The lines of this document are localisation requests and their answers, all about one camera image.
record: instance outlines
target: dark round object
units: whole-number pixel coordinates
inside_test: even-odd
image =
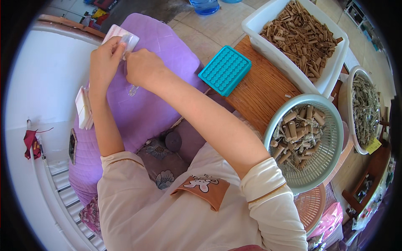
[[[171,132],[166,135],[165,144],[167,149],[177,152],[181,147],[181,137],[177,132]]]

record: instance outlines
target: yellow sticky note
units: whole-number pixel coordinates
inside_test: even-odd
[[[381,142],[378,139],[374,139],[373,142],[366,148],[366,150],[369,152],[369,154],[374,153],[380,146]]]

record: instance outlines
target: white long-sleeve shirt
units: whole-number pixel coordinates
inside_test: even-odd
[[[273,158],[254,166],[240,180],[206,143],[188,171],[164,190],[149,179],[134,153],[101,159],[104,171],[98,183],[98,206],[109,251],[227,251],[251,244],[273,251],[307,250],[293,194]],[[171,195],[190,176],[230,183],[219,211],[191,192]]]

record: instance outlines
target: water bottle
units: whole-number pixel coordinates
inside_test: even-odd
[[[222,2],[228,3],[228,4],[235,4],[238,2],[241,2],[242,0],[222,0]]]
[[[210,15],[219,10],[218,0],[190,0],[194,10],[199,15]]]

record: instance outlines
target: brown pocket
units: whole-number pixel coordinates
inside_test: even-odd
[[[208,201],[212,210],[219,211],[229,186],[230,183],[222,179],[190,176],[170,195],[176,194],[179,190],[185,190]]]

